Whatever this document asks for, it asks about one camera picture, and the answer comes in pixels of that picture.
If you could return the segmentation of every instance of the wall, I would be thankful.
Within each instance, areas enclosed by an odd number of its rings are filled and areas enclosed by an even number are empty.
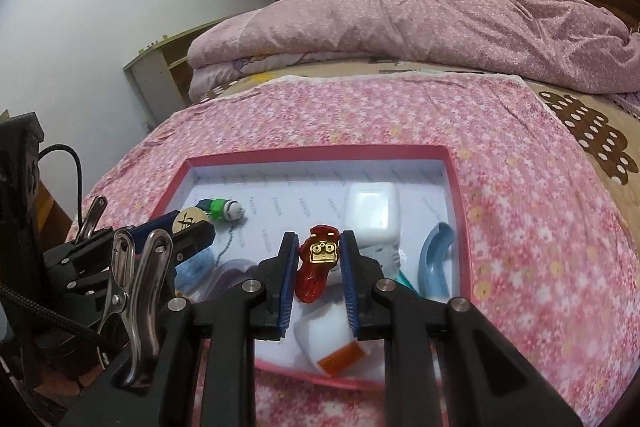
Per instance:
[[[0,0],[0,110],[35,111],[45,144],[63,142],[82,160],[84,191],[145,137],[146,113],[122,67],[172,35],[271,0]],[[42,178],[75,216],[76,174],[65,153]]]

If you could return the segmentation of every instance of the red toy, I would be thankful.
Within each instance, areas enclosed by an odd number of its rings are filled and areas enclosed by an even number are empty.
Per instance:
[[[340,259],[340,232],[328,225],[311,229],[311,237],[300,248],[302,266],[296,277],[296,297],[311,304],[322,295],[326,278]]]

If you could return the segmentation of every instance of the metal screw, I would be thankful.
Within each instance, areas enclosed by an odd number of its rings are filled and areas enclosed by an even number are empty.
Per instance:
[[[381,292],[392,292],[396,289],[396,282],[391,279],[379,279],[378,282],[376,282],[376,288]]]
[[[260,281],[255,279],[247,279],[242,283],[242,289],[247,293],[257,292],[262,287]]]
[[[451,307],[457,312],[464,313],[468,311],[470,304],[464,297],[456,297],[451,299]]]
[[[186,305],[187,305],[187,301],[182,297],[174,297],[167,303],[167,307],[172,312],[179,312],[180,310],[183,310]]]

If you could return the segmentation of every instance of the blue curved object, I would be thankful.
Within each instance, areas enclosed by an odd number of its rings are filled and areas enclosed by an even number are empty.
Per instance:
[[[455,233],[447,223],[438,223],[424,240],[418,263],[418,290],[425,299],[450,298],[444,277],[444,260]]]

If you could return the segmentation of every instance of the pink quilt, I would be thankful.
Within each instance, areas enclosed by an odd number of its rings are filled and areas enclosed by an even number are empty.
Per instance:
[[[583,0],[281,0],[189,50],[194,101],[247,74],[358,54],[519,74],[588,93],[640,90],[640,34]]]
[[[174,114],[95,186],[139,224],[188,158],[328,144],[441,144],[465,204],[471,298],[586,427],[638,369],[640,266],[580,145],[517,77],[294,78]],[[258,372],[259,425],[382,425],[382,400]]]

